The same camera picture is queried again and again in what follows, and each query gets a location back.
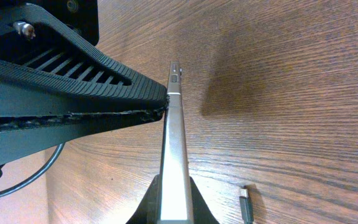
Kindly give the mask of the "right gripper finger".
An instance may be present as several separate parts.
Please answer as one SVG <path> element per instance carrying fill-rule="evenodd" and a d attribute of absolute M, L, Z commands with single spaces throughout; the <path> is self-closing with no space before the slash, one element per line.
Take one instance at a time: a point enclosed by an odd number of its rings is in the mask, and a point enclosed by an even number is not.
<path fill-rule="evenodd" d="M 76 138 L 159 121 L 164 111 L 0 117 L 0 166 Z"/>

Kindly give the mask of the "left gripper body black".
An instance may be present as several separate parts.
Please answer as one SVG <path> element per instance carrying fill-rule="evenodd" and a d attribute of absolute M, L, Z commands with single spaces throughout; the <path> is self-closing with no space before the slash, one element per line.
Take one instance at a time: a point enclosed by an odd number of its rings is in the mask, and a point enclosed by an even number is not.
<path fill-rule="evenodd" d="M 0 59 L 98 59 L 96 1 L 0 1 Z"/>

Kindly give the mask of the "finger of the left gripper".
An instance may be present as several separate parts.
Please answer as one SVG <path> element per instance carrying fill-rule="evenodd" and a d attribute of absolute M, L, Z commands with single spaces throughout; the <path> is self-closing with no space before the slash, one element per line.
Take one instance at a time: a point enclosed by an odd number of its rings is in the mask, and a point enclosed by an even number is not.
<path fill-rule="evenodd" d="M 157 174 L 149 185 L 144 197 L 127 224 L 147 224 L 157 222 L 157 190 L 159 175 Z M 211 213 L 204 198 L 198 190 L 193 178 L 190 178 L 195 224 L 219 224 Z"/>
<path fill-rule="evenodd" d="M 44 8 L 0 7 L 0 115 L 157 110 L 166 93 Z"/>

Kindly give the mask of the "black flip smartphone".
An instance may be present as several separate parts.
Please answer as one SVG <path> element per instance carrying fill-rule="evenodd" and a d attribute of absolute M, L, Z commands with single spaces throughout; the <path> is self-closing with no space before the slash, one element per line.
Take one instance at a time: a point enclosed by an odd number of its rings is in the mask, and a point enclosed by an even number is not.
<path fill-rule="evenodd" d="M 193 223 L 179 62 L 170 63 L 158 183 L 158 223 Z"/>

